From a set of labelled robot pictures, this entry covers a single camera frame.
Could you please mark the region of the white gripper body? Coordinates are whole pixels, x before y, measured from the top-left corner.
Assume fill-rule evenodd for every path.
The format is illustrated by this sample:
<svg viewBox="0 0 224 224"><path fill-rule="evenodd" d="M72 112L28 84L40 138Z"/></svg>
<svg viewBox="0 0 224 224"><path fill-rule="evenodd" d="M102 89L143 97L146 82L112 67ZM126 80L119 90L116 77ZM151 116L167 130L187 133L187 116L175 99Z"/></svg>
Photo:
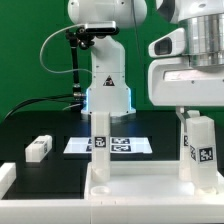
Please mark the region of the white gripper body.
<svg viewBox="0 0 224 224"><path fill-rule="evenodd" d="M155 106L224 106L224 66L192 68L186 57L154 60L148 95Z"/></svg>

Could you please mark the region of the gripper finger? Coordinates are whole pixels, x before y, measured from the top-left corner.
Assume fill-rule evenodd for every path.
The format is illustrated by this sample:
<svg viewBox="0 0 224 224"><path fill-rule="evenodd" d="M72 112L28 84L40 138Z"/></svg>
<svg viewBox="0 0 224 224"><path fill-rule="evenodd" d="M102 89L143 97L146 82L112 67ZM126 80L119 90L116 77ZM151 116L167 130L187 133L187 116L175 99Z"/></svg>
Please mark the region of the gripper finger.
<svg viewBox="0 0 224 224"><path fill-rule="evenodd" d="M186 127L185 109L181 106L176 107L176 115L179 118L183 127Z"/></svg>

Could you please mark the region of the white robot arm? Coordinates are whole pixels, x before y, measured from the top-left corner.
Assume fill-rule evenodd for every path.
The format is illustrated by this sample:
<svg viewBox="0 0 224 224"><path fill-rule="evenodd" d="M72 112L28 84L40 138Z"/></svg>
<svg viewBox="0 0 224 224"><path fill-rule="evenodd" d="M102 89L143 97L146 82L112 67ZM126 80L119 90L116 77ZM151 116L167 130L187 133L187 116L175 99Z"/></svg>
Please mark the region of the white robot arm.
<svg viewBox="0 0 224 224"><path fill-rule="evenodd" d="M148 95L155 106L224 106L224 0L156 0L158 14L178 28L148 47ZM69 0L79 46L91 50L92 83L82 114L136 113L125 83L125 49L113 39L143 23L146 0Z"/></svg>

